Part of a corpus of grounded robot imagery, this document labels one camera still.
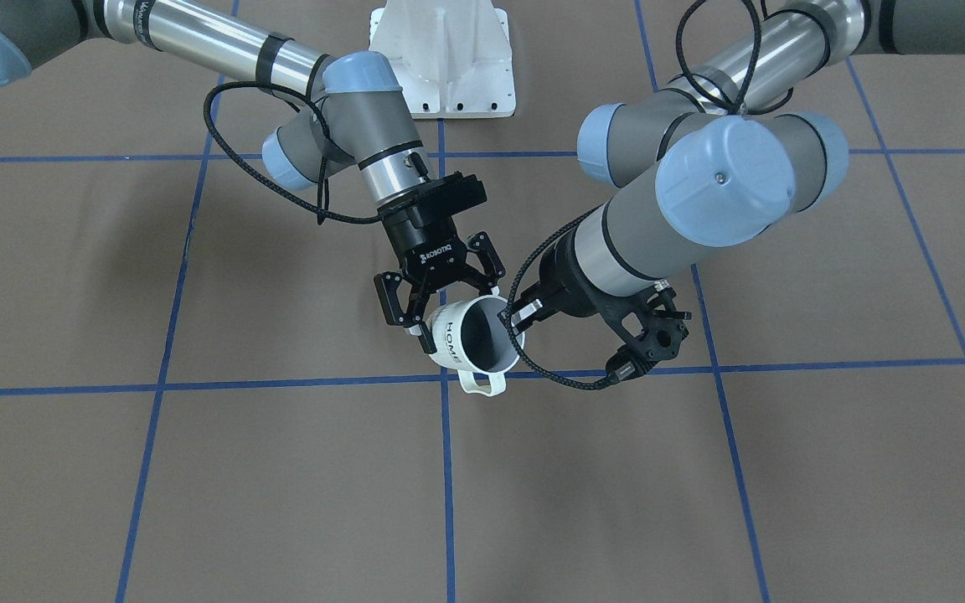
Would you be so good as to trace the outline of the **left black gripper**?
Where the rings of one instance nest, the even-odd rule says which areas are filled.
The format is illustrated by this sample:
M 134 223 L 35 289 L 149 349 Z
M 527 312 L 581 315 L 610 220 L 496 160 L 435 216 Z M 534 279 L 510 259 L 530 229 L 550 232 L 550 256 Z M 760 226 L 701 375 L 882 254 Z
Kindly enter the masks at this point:
M 524 332 L 558 313 L 586 319 L 594 314 L 610 316 L 616 308 L 617 299 L 587 279 L 575 252 L 575 232 L 570 232 L 541 256 L 539 289 L 524 291 L 503 310 L 503 320 L 510 332 Z

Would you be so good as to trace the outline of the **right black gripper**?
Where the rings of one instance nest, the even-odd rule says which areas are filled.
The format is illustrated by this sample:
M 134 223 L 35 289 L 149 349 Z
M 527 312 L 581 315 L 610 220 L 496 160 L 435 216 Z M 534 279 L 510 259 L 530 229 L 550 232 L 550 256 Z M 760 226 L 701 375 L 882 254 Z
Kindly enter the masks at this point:
M 453 282 L 482 296 L 498 295 L 505 264 L 486 230 L 461 240 L 453 216 L 487 201 L 482 180 L 455 172 L 419 183 L 380 206 L 380 222 L 398 257 L 401 272 L 380 272 L 373 278 L 380 309 L 390 326 L 416 337 L 426 354 L 436 343 L 426 321 L 433 294 Z M 405 305 L 400 287 L 410 283 Z

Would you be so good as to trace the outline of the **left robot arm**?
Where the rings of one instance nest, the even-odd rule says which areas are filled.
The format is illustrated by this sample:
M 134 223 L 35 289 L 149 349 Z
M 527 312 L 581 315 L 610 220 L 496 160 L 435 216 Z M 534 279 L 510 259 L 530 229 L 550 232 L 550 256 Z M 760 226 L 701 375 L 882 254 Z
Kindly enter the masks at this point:
M 633 341 L 673 344 L 686 314 L 665 279 L 831 194 L 843 131 L 817 114 L 761 120 L 801 80 L 854 54 L 965 54 L 965 1 L 789 1 L 650 99 L 591 111 L 577 156 L 617 188 L 556 243 L 502 318 L 524 332 L 553 314 L 604 317 Z

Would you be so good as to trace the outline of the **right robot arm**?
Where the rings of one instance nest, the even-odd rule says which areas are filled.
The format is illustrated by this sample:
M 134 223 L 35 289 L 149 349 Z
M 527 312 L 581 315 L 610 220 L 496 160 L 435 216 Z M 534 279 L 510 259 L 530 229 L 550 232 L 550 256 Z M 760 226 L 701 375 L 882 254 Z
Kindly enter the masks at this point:
M 267 137 L 258 183 L 318 221 L 384 226 L 397 271 L 375 277 L 389 325 L 439 352 L 446 329 L 426 319 L 437 291 L 462 282 L 487 295 L 504 268 L 483 234 L 463 240 L 453 223 L 485 202 L 474 176 L 436 177 L 390 62 L 375 51 L 318 53 L 282 34 L 194 1 L 0 1 L 0 85 L 88 39 L 141 44 L 225 77 L 204 99 L 212 141 L 245 161 L 218 133 L 221 93 L 261 90 L 297 111 Z

